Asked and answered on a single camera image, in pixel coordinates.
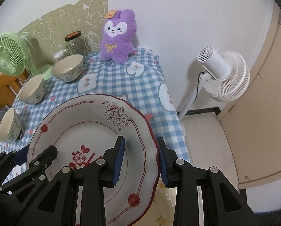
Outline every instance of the large plate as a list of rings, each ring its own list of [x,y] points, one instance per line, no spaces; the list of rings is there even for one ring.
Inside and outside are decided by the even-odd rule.
[[[46,170],[51,180],[63,166],[78,169],[103,156],[124,136],[126,149],[115,188],[104,188],[107,225],[137,222],[149,209],[159,178],[158,145],[150,124],[126,101],[110,95],[87,94],[73,98],[49,113],[35,131],[27,164],[49,145],[57,158]],[[81,189],[76,225],[80,224]]]

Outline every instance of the screw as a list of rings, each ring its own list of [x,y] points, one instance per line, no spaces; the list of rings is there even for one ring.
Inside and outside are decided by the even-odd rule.
[[[183,165],[185,163],[185,161],[183,159],[177,159],[175,162],[178,165]]]
[[[105,160],[104,160],[104,159],[98,159],[98,160],[96,161],[96,164],[98,164],[98,165],[103,165],[103,164],[105,164]]]
[[[63,167],[62,172],[63,173],[68,173],[70,171],[70,167]]]
[[[219,169],[217,167],[211,167],[211,172],[212,173],[217,173]]]

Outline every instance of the tablecloth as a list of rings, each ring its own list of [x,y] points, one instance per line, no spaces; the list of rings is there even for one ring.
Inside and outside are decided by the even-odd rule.
[[[90,53],[84,60],[81,76],[70,83],[51,77],[45,84],[43,100],[36,105],[26,105],[18,98],[13,106],[24,133],[19,141],[1,143],[0,151],[20,150],[30,140],[46,115],[61,103],[83,94],[111,94],[130,102],[149,120],[155,137],[162,136],[168,148],[179,158],[189,161],[185,138],[169,95],[159,57],[150,49],[136,48],[124,64],[101,62],[99,52]]]

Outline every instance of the orange tag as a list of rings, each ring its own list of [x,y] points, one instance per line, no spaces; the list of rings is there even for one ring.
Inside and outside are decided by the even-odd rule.
[[[115,10],[110,10],[106,15],[105,15],[105,19],[111,19],[113,18],[113,16],[116,14],[116,12],[118,11],[118,9]]]

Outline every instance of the green fan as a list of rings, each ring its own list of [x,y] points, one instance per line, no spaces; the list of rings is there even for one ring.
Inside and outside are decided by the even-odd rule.
[[[18,76],[27,67],[33,76],[42,74],[44,80],[51,77],[52,65],[37,69],[28,53],[30,34],[23,32],[21,36],[8,32],[0,36],[0,72],[8,76]]]

